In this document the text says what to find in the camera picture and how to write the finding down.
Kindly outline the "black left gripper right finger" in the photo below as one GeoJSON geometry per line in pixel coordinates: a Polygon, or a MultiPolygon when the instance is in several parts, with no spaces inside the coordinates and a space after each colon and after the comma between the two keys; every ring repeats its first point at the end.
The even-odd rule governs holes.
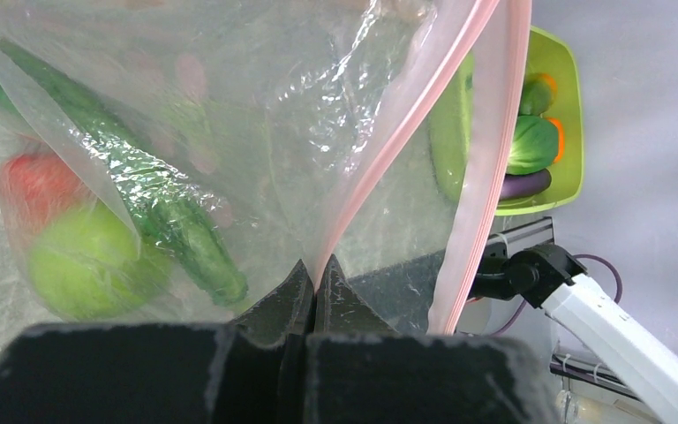
{"type": "Polygon", "coordinates": [[[331,257],[305,340],[305,422],[558,422],[547,372],[524,342],[342,326],[342,313],[367,309],[354,299],[331,257]]]}

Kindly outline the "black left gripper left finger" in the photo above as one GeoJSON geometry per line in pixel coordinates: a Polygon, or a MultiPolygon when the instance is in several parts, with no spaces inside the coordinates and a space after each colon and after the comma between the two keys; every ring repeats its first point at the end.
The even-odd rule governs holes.
{"type": "Polygon", "coordinates": [[[302,263],[230,322],[43,323],[0,357],[0,423],[298,423],[302,263]]]}

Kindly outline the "green cucumber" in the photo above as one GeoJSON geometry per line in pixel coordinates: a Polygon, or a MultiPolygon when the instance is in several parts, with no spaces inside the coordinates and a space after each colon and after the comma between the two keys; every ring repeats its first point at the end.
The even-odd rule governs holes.
{"type": "Polygon", "coordinates": [[[225,248],[197,186],[147,152],[143,141],[85,85],[0,38],[0,50],[74,123],[80,141],[109,168],[130,218],[146,241],[172,254],[216,305],[233,307],[248,286],[225,248]]]}

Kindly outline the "green apple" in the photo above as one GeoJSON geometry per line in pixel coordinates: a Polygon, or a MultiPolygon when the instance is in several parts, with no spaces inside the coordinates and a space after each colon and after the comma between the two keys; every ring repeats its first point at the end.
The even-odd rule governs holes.
{"type": "Polygon", "coordinates": [[[172,261],[98,203],[55,218],[34,240],[26,269],[53,313],[90,321],[128,314],[167,291],[172,261]]]}

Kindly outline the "clear zip top bag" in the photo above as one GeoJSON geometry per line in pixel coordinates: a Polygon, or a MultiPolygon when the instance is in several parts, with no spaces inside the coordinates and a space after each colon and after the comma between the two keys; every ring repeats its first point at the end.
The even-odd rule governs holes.
{"type": "MultiPolygon", "coordinates": [[[[434,302],[440,281],[463,283],[492,228],[531,9],[529,1],[0,1],[0,38],[93,90],[148,153],[197,186],[248,286],[235,306],[216,305],[172,254],[144,240],[108,166],[0,50],[0,167],[15,155],[58,155],[94,195],[84,206],[103,204],[172,261],[167,291],[143,307],[63,318],[27,274],[41,232],[17,251],[0,208],[0,276],[16,288],[14,306],[47,321],[226,322],[298,263],[317,292],[331,257],[352,276],[443,250],[434,302]],[[471,139],[451,202],[434,175],[427,116],[468,55],[471,139]]],[[[422,331],[381,319],[398,333],[427,334],[432,305],[422,331]]]]}

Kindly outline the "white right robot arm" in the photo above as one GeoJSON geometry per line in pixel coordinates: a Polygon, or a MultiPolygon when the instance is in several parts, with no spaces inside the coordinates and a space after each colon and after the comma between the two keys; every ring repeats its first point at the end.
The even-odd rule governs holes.
{"type": "Polygon", "coordinates": [[[469,298],[520,298],[578,338],[665,423],[678,423],[678,356],[626,313],[565,249],[537,245],[440,281],[424,336],[396,334],[335,271],[309,337],[309,423],[556,423],[522,342],[454,334],[469,298]]]}

